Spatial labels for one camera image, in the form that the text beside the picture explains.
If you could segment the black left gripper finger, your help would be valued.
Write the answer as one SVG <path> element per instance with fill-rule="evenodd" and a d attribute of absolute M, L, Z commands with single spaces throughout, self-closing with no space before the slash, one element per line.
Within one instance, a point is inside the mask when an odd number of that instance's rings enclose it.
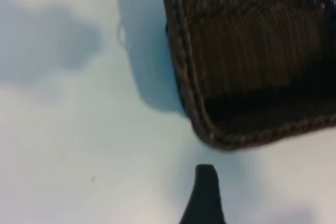
<path fill-rule="evenodd" d="M 193 191 L 180 223 L 226 223 L 218 175 L 213 165 L 197 165 Z"/>

